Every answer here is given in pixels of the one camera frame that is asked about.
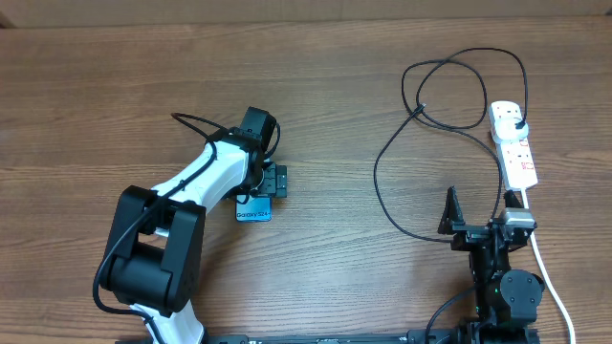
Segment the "blue Galaxy smartphone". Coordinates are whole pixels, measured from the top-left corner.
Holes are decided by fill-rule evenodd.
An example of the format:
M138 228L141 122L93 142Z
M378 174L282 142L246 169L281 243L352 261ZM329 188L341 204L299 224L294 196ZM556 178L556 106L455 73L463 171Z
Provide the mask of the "blue Galaxy smartphone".
M268 222L272 216L271 198L249 198L245 204L235 205L235 217L240 223Z

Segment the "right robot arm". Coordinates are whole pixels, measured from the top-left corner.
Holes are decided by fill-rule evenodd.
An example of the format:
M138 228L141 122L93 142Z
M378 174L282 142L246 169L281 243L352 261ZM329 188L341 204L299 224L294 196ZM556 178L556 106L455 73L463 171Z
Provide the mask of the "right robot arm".
M450 248L469 254L476 316L463 319L441 343L537 343L529 325L537 319L545 283L523 269L513 269L509 254L527 245L536 229L531 211L512 191L504 194L506 208L485 226L468 225L454 187L447 192L439 224L450 235Z

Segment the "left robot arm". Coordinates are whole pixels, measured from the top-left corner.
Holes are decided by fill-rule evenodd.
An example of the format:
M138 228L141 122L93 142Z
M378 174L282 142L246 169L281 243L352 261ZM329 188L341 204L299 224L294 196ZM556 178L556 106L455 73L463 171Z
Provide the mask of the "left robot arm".
M191 302L200 283L205 220L221 201L240 223L268 222L287 195L286 166L272 160L281 126L251 107L234 127L204 134L203 152L164 183L121 194L93 282L103 312L139 317L149 343L205 343Z

